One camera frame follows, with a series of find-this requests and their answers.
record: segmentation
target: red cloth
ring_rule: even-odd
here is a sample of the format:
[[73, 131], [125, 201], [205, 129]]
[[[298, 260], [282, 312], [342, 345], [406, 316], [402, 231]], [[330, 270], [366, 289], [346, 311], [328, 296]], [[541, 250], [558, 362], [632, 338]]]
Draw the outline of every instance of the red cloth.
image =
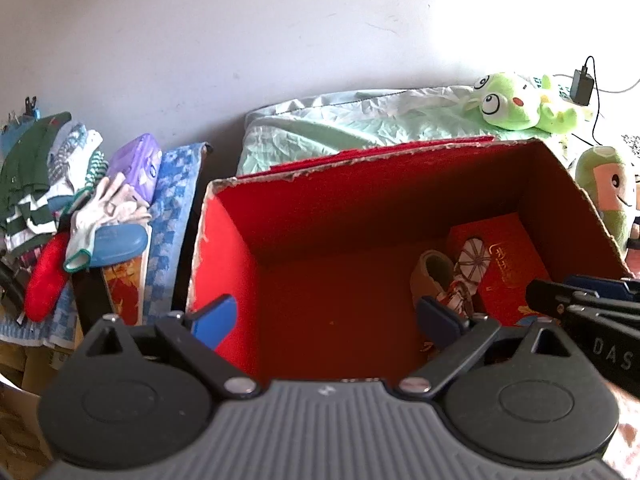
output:
[[42, 248], [24, 295], [24, 313], [32, 321], [42, 321], [56, 306], [69, 275], [62, 269], [69, 232], [55, 235]]

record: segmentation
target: blue checkered cloth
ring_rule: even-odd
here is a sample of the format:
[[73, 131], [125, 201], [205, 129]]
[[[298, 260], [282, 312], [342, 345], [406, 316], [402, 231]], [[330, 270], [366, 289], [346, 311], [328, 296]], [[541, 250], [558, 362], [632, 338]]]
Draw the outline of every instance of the blue checkered cloth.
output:
[[[146, 268], [143, 322], [154, 322], [171, 310], [180, 249], [187, 229], [191, 205], [205, 144], [181, 146], [166, 152], [149, 212], [152, 220], [149, 260]], [[63, 289], [56, 309], [47, 319], [17, 324], [7, 315], [0, 319], [0, 340], [23, 346], [73, 348], [76, 332], [76, 304], [71, 286]]]

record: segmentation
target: black circular joint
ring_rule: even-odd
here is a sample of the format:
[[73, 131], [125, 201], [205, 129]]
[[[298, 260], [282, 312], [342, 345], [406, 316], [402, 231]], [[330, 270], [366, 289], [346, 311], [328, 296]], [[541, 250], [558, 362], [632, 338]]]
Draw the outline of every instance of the black circular joint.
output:
[[156, 391], [140, 381], [115, 381], [100, 384], [84, 394], [82, 405], [99, 422], [128, 422], [153, 411], [158, 402]]
[[42, 397], [38, 418], [57, 455], [100, 469], [143, 466], [183, 449], [212, 410], [192, 375], [143, 358], [95, 356], [64, 371]]
[[524, 422], [553, 422], [567, 416], [574, 397], [558, 384], [546, 381], [521, 381], [510, 384], [498, 394], [503, 410]]
[[618, 423], [616, 401], [592, 368], [536, 354], [463, 375], [444, 408], [464, 441], [492, 460], [523, 466], [596, 454]]

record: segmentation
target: plush toy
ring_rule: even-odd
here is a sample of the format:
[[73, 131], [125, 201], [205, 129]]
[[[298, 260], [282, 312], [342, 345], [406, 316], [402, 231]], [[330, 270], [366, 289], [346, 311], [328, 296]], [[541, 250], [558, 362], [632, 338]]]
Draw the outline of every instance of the plush toy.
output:
[[631, 226], [636, 217], [636, 178], [633, 167], [615, 148], [595, 146], [578, 159], [575, 181], [591, 198], [624, 258]]
[[551, 134], [566, 134], [593, 116], [587, 107], [560, 97], [558, 86], [545, 75], [537, 88], [514, 73], [500, 72], [479, 79], [465, 109], [480, 107], [484, 120], [505, 130], [532, 126]]

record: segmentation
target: black cable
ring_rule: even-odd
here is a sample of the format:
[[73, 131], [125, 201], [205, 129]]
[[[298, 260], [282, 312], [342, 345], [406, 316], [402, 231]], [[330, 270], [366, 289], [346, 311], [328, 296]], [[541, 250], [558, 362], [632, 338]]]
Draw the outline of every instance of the black cable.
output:
[[[587, 59], [584, 60], [584, 65], [582, 66], [582, 68], [584, 70], [588, 70], [587, 69], [587, 63], [589, 62], [589, 60], [591, 59], [591, 63], [593, 64], [593, 82], [596, 85], [596, 95], [598, 97], [598, 111], [596, 112], [596, 118], [593, 121], [593, 128], [591, 129], [591, 138], [593, 139], [593, 142], [595, 142], [598, 146], [602, 146], [602, 144], [600, 144], [597, 140], [596, 140], [596, 124], [598, 124], [598, 117], [600, 116], [600, 90], [598, 89], [598, 78], [596, 76], [596, 60], [593, 56], [587, 56]], [[589, 141], [584, 140], [581, 137], [578, 137], [576, 134], [572, 133], [572, 136], [574, 136], [576, 139], [581, 140], [582, 142], [584, 142], [585, 144], [590, 145], [592, 148], [596, 145], [596, 144], [591, 144]]]
[[600, 116], [600, 89], [598, 88], [598, 77], [596, 76], [596, 60], [593, 56], [587, 56], [587, 59], [584, 60], [584, 66], [587, 66], [587, 63], [591, 59], [591, 63], [593, 64], [593, 82], [596, 84], [596, 95], [598, 97], [598, 111], [596, 112], [596, 120], [593, 121], [593, 128], [591, 129], [591, 138], [593, 142], [595, 142], [598, 146], [602, 146], [595, 137], [596, 132], [596, 124], [598, 124], [598, 117]]

